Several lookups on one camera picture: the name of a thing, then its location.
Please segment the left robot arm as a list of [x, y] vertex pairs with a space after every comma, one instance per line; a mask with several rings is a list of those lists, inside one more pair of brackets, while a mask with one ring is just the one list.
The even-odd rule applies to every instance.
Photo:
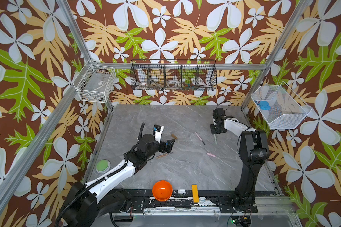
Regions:
[[64, 221], [67, 227], [90, 227], [102, 215], [131, 208], [132, 195], [124, 189], [115, 189], [116, 186], [144, 168], [156, 153], [170, 154], [176, 142], [175, 138], [161, 140], [163, 126], [154, 125], [153, 132], [145, 135], [143, 129], [141, 125], [136, 144], [124, 153], [117, 166], [95, 180], [72, 186], [54, 226]]

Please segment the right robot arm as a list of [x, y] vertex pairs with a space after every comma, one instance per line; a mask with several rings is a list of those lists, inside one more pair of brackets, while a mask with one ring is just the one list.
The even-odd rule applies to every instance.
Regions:
[[263, 130], [256, 130], [231, 115], [225, 109], [216, 108], [212, 113], [213, 124], [210, 126], [213, 135], [232, 132], [238, 137], [237, 149], [242, 161], [242, 172], [232, 199], [232, 206], [238, 212], [255, 212], [255, 186], [259, 171], [270, 156], [267, 148], [267, 136]]

